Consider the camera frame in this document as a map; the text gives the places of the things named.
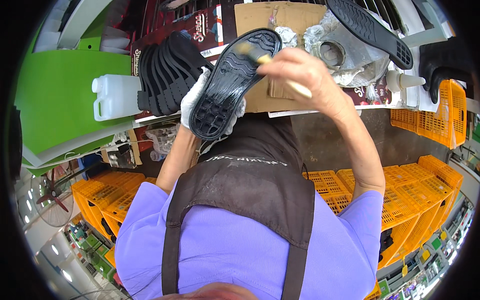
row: plastic bottle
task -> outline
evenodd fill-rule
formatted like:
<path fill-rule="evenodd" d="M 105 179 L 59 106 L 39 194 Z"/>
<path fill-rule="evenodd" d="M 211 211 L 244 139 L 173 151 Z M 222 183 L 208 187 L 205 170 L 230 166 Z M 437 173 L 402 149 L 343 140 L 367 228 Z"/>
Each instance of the plastic bottle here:
<path fill-rule="evenodd" d="M 160 154 L 159 152 L 157 152 L 155 150 L 152 150 L 152 152 L 150 152 L 150 158 L 153 161 L 160 161 L 160 160 L 164 159 L 165 157 L 167 157 L 165 154 Z"/>
<path fill-rule="evenodd" d="M 94 117 L 105 121 L 141 113 L 137 104 L 137 91 L 142 89 L 140 78 L 126 75 L 103 75 L 92 81 Z"/>

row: plastic bag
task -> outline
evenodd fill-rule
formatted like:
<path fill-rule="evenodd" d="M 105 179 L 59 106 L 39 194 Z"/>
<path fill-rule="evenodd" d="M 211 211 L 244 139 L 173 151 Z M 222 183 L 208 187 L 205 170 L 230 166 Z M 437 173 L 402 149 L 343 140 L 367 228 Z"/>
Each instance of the plastic bag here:
<path fill-rule="evenodd" d="M 146 136 L 153 141 L 153 149 L 160 154 L 168 154 L 179 131 L 180 124 L 145 130 Z"/>

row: brown cardboard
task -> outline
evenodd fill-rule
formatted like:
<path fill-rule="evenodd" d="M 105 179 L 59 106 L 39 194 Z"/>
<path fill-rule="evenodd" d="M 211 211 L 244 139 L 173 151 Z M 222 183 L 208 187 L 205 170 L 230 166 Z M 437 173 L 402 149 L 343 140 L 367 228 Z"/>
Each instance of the brown cardboard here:
<path fill-rule="evenodd" d="M 256 28 L 268 27 L 268 19 L 276 11 L 276 26 L 290 27 L 297 33 L 298 44 L 303 45 L 305 30 L 318 24 L 323 18 L 326 7 L 324 5 L 295 3 L 286 1 L 256 2 L 235 5 L 235 20 L 237 22 L 237 35 Z M 269 96 L 270 84 L 268 78 L 262 79 L 245 95 L 247 100 L 246 112 L 265 112 L 283 110 L 308 109 L 298 102 L 282 98 L 283 90 L 276 87 L 275 95 Z"/>

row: wire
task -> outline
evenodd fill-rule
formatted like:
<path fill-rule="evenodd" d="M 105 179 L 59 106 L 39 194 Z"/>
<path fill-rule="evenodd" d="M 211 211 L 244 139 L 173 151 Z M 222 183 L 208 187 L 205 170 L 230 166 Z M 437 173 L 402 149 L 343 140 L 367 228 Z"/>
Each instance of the wire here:
<path fill-rule="evenodd" d="M 89 155 L 89 154 L 97 153 L 97 152 L 102 151 L 102 150 L 106 150 L 108 152 L 109 150 L 115 149 L 117 147 L 120 147 L 120 146 L 123 146 L 123 145 L 126 145 L 126 144 L 133 144 L 133 143 L 140 143 L 140 142 L 153 142 L 153 140 L 130 141 L 130 142 L 124 142 L 124 143 L 121 143 L 121 144 L 111 145 L 111 146 L 107 146 L 107 147 L 102 146 L 102 147 L 98 148 L 97 150 L 92 150 L 92 151 L 89 151 L 89 152 L 86 152 L 86 153 L 83 153 L 83 154 L 77 154 L 75 156 L 71 156 L 71 157 L 66 158 L 64 160 L 59 160 L 59 161 L 56 161 L 56 162 L 53 162 L 53 163 L 44 164 L 44 165 L 41 165 L 41 166 L 38 166 L 38 167 L 34 167 L 34 166 L 31 166 L 31 165 L 27 165 L 27 164 L 22 164 L 22 167 L 27 168 L 27 169 L 41 169 L 41 168 L 56 166 L 56 165 L 66 163 L 66 162 L 69 162 L 69 161 L 77 159 L 77 158 L 82 158 L 82 157 L 84 157 L 86 155 Z"/>

